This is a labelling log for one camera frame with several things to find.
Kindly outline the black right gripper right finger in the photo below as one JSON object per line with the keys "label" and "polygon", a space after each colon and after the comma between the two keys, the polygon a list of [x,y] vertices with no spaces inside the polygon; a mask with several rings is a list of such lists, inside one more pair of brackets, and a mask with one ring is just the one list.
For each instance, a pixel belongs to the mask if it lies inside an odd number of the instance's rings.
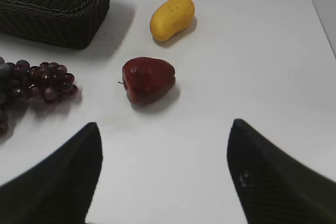
{"label": "black right gripper right finger", "polygon": [[227,163],[248,223],[335,223],[335,182],[235,119]]}

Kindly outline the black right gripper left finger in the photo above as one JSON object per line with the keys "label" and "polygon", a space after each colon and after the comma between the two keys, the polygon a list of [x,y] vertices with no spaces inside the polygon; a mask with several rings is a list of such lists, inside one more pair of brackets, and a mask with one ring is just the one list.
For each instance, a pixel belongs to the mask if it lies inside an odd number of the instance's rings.
{"label": "black right gripper left finger", "polygon": [[102,168],[88,123],[39,164],[1,185],[1,223],[85,223]]}

